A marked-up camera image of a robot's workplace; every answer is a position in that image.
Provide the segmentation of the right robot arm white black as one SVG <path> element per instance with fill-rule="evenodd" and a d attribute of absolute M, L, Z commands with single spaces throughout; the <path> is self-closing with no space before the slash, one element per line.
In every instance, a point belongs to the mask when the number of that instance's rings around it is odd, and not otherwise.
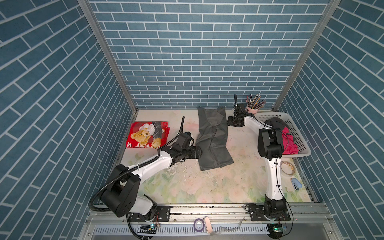
<path fill-rule="evenodd" d="M 282 132 L 259 121 L 244 104 L 238 103 L 235 103 L 234 115 L 228 117 L 227 124 L 231 127 L 247 127 L 258 134 L 257 148 L 265 160 L 268 175 L 264 215 L 269 220 L 275 220 L 288 211 L 281 180 L 281 158 L 284 152 Z"/>

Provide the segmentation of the grey t shirt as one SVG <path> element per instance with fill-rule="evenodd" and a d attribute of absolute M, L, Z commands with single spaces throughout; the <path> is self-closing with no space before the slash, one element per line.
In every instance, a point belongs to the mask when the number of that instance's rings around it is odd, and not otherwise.
<path fill-rule="evenodd" d="M 196 146 L 202 149 L 198 159 L 200 170 L 223 168 L 234 163 L 226 144 L 228 125 L 224 107 L 217 109 L 198 108 L 199 135 Z"/>

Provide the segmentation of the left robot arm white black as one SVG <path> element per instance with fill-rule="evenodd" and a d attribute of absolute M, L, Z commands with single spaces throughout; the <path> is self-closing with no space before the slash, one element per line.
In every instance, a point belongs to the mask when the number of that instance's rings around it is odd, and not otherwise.
<path fill-rule="evenodd" d="M 107 211 L 117 217 L 138 214 L 144 221 L 150 221 L 156 215 L 157 203 L 148 196 L 138 196 L 141 184 L 176 163 L 198 159 L 202 153 L 201 147 L 183 148 L 173 144 L 161 148 L 157 155 L 141 164 L 129 168 L 120 164 L 114 168 L 98 197 L 107 206 Z"/>

